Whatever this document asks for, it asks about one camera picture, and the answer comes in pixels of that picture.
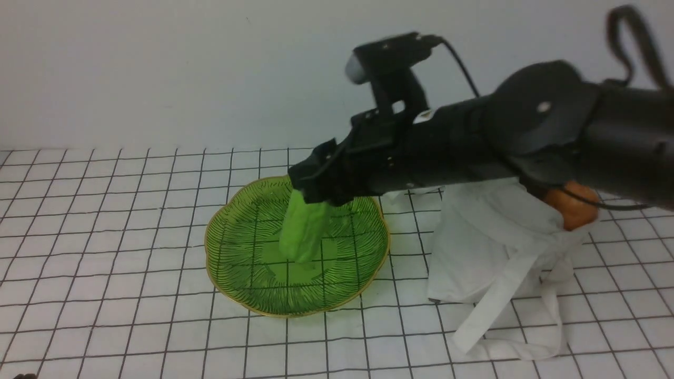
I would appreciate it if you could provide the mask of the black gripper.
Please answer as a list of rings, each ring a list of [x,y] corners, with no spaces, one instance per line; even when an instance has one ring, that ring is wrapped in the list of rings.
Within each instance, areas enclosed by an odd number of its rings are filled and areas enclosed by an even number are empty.
[[[344,140],[316,146],[289,168],[293,188],[307,204],[332,206],[414,188],[404,153],[405,136],[416,116],[406,111],[385,115],[377,109],[354,115]]]

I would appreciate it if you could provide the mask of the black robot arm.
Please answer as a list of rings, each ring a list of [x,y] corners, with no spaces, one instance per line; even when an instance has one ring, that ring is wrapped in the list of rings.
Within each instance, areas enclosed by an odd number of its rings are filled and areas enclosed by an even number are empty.
[[[428,110],[410,68],[369,74],[376,108],[351,119],[291,166],[307,203],[412,188],[520,178],[544,188],[577,182],[672,209],[672,84],[630,88],[583,81],[570,64],[537,63],[492,94]]]

